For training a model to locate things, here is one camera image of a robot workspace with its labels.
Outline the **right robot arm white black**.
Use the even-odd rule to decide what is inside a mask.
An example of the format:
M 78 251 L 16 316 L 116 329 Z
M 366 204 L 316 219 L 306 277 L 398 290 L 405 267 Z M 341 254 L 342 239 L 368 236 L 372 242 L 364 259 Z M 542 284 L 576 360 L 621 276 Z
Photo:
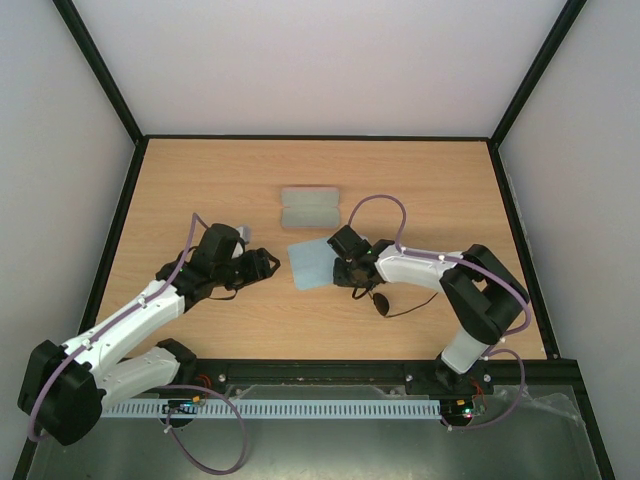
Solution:
M 372 299 L 378 313 L 389 315 L 389 301 L 374 289 L 381 284 L 408 284 L 443 294 L 460 328 L 436 357 L 433 378 L 447 392 L 471 379 L 480 359 L 504 337 L 526 329 L 532 320 L 526 289 L 487 247 L 464 252 L 411 250 L 392 240 L 370 244 L 345 225 L 328 239 L 337 255 L 333 283 L 350 288 L 352 298 Z

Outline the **light blue cleaning cloth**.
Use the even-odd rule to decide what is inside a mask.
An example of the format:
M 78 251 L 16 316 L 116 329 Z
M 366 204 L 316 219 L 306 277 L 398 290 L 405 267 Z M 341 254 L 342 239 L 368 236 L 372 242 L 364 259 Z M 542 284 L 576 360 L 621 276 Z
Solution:
M 298 290 L 333 284 L 333 265 L 337 255 L 328 240 L 328 237 L 323 237 L 287 247 L 294 284 Z

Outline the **pink glasses case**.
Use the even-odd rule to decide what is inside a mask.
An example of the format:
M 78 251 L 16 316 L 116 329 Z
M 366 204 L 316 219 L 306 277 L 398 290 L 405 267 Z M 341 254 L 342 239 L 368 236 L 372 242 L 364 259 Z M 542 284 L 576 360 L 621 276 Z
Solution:
M 284 187 L 281 190 L 281 225 L 283 228 L 336 228 L 341 221 L 339 203 L 337 187 Z

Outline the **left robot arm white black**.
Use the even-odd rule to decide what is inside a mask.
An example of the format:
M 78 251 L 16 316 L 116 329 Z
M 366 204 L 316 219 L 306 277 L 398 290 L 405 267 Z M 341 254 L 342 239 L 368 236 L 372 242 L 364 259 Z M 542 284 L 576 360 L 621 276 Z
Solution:
M 51 436 L 62 445 L 83 438 L 104 411 L 141 393 L 186 382 L 195 355 L 168 339 L 129 358 L 128 353 L 160 327 L 207 300 L 216 288 L 230 299 L 271 278 L 280 262 L 264 248 L 250 249 L 248 227 L 215 223 L 199 242 L 187 240 L 176 259 L 126 305 L 62 344 L 45 340 L 31 353 L 18 397 L 28 415 L 27 436 Z

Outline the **black gold sunglasses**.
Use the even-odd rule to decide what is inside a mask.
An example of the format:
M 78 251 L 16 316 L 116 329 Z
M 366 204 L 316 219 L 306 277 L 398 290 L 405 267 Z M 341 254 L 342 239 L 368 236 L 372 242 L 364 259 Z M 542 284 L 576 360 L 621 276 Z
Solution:
M 384 318 L 396 318 L 396 317 L 400 317 L 400 316 L 404 316 L 406 314 L 412 313 L 416 310 L 419 310 L 421 308 L 424 308 L 426 306 L 428 306 L 437 296 L 438 293 L 434 293 L 428 300 L 426 300 L 425 302 L 416 305 L 412 308 L 406 309 L 404 311 L 400 311 L 400 312 L 391 312 L 390 311 L 390 302 L 388 300 L 388 298 L 381 294 L 381 293 L 368 293 L 369 298 L 371 299 L 373 305 L 375 306 L 376 311 L 378 312 L 379 315 L 381 315 Z

